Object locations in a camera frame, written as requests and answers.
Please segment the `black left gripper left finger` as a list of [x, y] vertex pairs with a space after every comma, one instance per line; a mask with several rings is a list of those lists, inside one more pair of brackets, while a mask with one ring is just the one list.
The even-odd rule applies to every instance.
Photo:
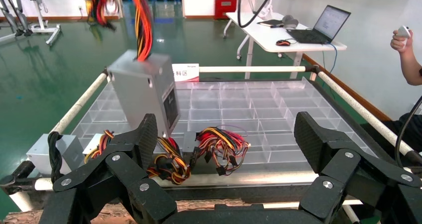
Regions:
[[138, 128], [116, 135], [102, 155], [53, 184], [52, 222], [89, 224], [103, 207], [119, 200], [138, 224], [162, 224], [177, 212], [174, 199], [148, 177], [157, 143], [154, 114]]

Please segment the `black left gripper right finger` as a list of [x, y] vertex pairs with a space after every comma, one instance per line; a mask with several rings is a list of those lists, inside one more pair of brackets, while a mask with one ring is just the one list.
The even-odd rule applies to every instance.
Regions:
[[366, 153], [345, 133], [319, 126], [308, 112], [297, 114], [294, 137], [318, 175], [300, 210], [329, 224], [352, 196], [371, 206], [383, 224], [421, 223], [422, 182], [416, 175]]

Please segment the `person's bare hand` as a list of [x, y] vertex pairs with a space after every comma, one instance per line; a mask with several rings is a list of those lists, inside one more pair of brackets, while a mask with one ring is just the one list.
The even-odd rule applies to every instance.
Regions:
[[413, 32], [407, 26], [402, 25], [393, 31], [390, 46], [394, 50], [403, 53], [407, 48], [411, 47], [412, 42]]

